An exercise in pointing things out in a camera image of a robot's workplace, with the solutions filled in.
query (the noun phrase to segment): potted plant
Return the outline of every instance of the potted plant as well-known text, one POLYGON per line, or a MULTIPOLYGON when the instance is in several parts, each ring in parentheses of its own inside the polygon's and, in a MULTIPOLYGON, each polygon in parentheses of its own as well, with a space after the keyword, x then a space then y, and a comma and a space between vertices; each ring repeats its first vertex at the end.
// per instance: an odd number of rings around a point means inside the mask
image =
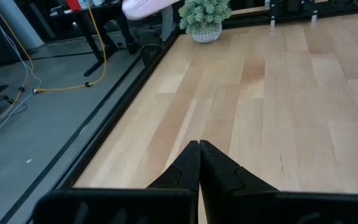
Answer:
POLYGON ((222 34, 222 21, 231 16, 229 0, 186 0, 179 9, 180 28, 199 43, 215 41, 222 34))

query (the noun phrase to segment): black table leg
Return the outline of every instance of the black table leg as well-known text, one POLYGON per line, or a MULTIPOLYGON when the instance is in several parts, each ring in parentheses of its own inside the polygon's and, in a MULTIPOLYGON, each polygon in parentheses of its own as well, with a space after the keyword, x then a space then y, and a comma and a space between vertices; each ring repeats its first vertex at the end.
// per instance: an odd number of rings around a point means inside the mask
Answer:
MULTIPOLYGON (((99 51, 98 46, 94 42, 91 32, 88 30, 87 26, 85 25, 84 15, 82 13, 79 15, 75 15, 74 20, 78 24, 78 27, 83 31, 86 41, 91 47, 96 59, 98 59, 98 61, 84 73, 84 76, 88 77, 104 63, 104 58, 101 52, 99 51)), ((112 54, 106 54, 106 58, 108 59, 111 55, 112 54)))

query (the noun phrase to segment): red object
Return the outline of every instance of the red object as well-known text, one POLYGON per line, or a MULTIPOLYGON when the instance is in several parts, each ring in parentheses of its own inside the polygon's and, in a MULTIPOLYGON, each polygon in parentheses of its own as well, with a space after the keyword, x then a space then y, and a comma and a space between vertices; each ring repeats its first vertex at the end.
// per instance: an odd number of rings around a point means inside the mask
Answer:
POLYGON ((66 0, 66 2, 72 11, 79 11, 82 9, 78 0, 66 0))

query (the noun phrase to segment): green succulent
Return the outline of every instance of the green succulent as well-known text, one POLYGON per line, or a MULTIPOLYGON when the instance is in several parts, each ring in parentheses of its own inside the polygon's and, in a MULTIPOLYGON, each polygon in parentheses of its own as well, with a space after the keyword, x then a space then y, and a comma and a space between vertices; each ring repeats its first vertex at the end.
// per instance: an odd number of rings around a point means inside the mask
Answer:
POLYGON ((229 0, 185 0, 179 9, 180 28, 187 34, 202 32, 206 29, 219 29, 222 21, 231 16, 229 0))

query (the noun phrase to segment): pink cloth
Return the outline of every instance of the pink cloth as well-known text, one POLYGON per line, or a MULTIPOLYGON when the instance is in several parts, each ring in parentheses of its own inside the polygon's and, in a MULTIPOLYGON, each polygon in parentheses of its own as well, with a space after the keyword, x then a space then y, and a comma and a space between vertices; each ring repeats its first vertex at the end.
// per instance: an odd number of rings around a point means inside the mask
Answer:
POLYGON ((145 18, 179 0, 124 0, 122 11, 130 20, 145 18))

